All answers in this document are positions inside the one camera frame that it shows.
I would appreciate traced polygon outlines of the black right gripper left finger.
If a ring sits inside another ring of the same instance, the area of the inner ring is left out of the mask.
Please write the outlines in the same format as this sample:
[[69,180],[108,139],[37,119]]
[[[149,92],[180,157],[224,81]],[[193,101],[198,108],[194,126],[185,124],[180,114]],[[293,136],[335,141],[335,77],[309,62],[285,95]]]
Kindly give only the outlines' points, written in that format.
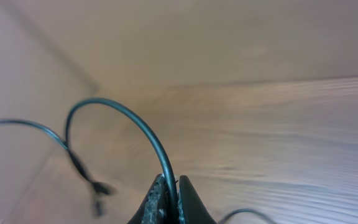
[[164,176],[157,175],[128,224],[164,224],[168,217],[167,192]]

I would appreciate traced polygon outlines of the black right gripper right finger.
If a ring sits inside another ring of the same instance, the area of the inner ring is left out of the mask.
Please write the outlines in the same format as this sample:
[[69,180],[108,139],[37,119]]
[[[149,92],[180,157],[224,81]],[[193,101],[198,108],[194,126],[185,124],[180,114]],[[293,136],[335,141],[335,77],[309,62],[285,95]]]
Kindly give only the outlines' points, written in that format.
[[178,211],[181,224],[216,224],[185,175],[179,178]]

